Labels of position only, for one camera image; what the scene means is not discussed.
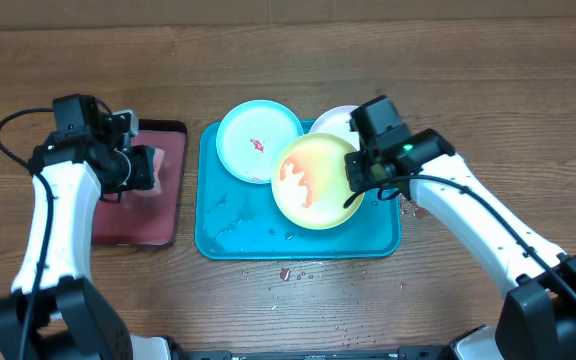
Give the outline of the orange green scrub sponge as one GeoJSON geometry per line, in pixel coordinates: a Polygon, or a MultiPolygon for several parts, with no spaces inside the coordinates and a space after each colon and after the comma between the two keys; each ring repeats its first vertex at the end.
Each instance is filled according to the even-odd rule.
{"type": "Polygon", "coordinates": [[[161,181],[160,181],[160,170],[164,160],[165,151],[159,148],[155,149],[153,158],[153,175],[154,175],[154,185],[149,190],[134,190],[134,193],[140,197],[154,197],[161,194],[161,181]]]}

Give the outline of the yellow-green plate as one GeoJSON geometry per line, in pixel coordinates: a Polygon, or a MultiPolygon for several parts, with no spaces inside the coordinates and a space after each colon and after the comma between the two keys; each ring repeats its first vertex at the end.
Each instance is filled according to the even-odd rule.
{"type": "Polygon", "coordinates": [[[309,230],[327,230],[349,220],[364,196],[353,195],[345,156],[355,148],[326,133],[303,135],[279,156],[271,179],[274,201],[292,223],[309,230]]]}

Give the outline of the light blue plate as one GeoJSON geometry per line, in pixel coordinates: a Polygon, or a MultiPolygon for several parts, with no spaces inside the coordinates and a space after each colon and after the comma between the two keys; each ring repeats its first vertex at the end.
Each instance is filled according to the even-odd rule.
{"type": "Polygon", "coordinates": [[[237,179],[270,183],[282,151],[304,134],[297,116],[271,100],[235,106],[220,122],[216,150],[222,165],[237,179]]]}

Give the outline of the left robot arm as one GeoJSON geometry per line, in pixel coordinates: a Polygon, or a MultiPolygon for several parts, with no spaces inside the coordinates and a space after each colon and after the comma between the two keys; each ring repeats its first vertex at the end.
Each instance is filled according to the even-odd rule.
{"type": "MultiPolygon", "coordinates": [[[[34,212],[28,245],[8,296],[0,298],[0,352],[6,359],[182,359],[168,336],[140,337],[94,287],[93,218],[100,202],[155,187],[156,151],[134,146],[140,120],[102,100],[53,100],[55,131],[29,160],[0,149],[29,172],[34,212]]],[[[3,127],[14,120],[9,115],[3,127]]]]}

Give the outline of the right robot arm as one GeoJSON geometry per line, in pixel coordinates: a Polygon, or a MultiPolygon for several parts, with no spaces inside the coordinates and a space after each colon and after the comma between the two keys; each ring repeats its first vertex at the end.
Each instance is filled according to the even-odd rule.
{"type": "Polygon", "coordinates": [[[426,209],[471,252],[504,304],[494,327],[451,341],[443,359],[576,359],[576,255],[528,227],[437,131],[412,133],[385,96],[350,114],[360,149],[345,157],[355,197],[391,190],[426,209]]]}

